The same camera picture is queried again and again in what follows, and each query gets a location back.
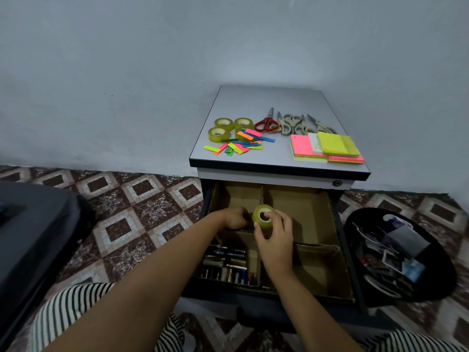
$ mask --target pink sticky tab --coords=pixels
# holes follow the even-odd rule
[[[233,143],[236,147],[238,147],[240,150],[243,151],[243,153],[246,153],[247,151],[249,151],[249,148],[244,148],[242,145],[240,145],[239,143]]]
[[[228,143],[224,143],[222,144],[220,147],[218,147],[219,151],[218,152],[212,152],[213,154],[215,154],[216,156],[218,156],[220,153],[223,152],[223,150],[228,147]]]
[[[313,148],[307,135],[291,135],[293,153],[299,156],[312,156]]]
[[[259,133],[254,130],[245,129],[244,132],[249,133],[250,135],[255,135],[256,137],[262,137],[262,133]]]

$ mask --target sticky note pad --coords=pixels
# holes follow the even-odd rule
[[[244,138],[249,139],[249,141],[252,141],[254,139],[254,137],[252,135],[247,135],[247,134],[245,134],[244,132],[241,132],[241,131],[239,131],[237,133],[237,135],[242,135]]]
[[[344,157],[344,156],[329,156],[330,162],[337,163],[350,163],[350,164],[363,164],[365,159],[362,156],[358,157]]]
[[[291,135],[293,154],[295,156],[312,156],[313,149],[307,135]]]
[[[220,152],[218,148],[210,147],[209,145],[203,146],[203,149],[207,149],[208,151],[211,151],[211,152]]]
[[[353,143],[350,136],[349,135],[341,135],[341,138],[342,138],[342,142],[345,146],[345,149],[347,150],[347,154],[349,156],[352,156],[352,157],[358,157],[360,155],[360,152],[355,147],[355,143]]]
[[[255,135],[257,137],[262,137],[262,133],[259,133],[255,130],[245,129],[244,132],[249,133],[250,135]]]
[[[233,148],[233,150],[238,153],[238,154],[243,154],[244,152],[239,149],[237,146],[237,143],[230,143],[228,146],[230,146],[231,148]]]
[[[324,154],[344,155],[348,153],[340,135],[318,132],[318,138]]]

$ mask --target orange sticky tab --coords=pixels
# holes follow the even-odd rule
[[[254,139],[254,137],[253,137],[252,135],[246,135],[245,133],[243,133],[243,132],[241,132],[241,131],[239,131],[239,132],[237,133],[237,135],[242,135],[244,138],[249,139],[249,141],[252,141],[252,140]]]

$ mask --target white wall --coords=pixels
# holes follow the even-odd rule
[[[324,91],[372,171],[358,187],[449,192],[469,163],[468,11],[468,0],[2,0],[0,163],[193,175],[220,84],[264,84]]]

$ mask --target desk drawer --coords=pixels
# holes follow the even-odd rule
[[[299,280],[321,302],[356,306],[363,310],[363,306],[360,306],[361,294],[356,291],[354,284],[355,272],[353,266],[348,264],[348,248],[346,243],[345,247],[342,244],[341,223],[327,191],[215,181],[208,187],[207,183],[204,186],[206,193],[201,217],[226,207],[237,206],[246,207],[249,214],[252,214],[254,208],[261,204],[271,205],[291,216],[294,223],[294,272]],[[253,231],[252,224],[242,231],[222,231],[213,242],[246,251],[246,266],[248,273],[253,276],[251,285],[221,282],[216,280],[216,272],[213,279],[205,277],[204,266],[201,264],[194,273],[192,286],[278,299],[277,291],[260,260]]]

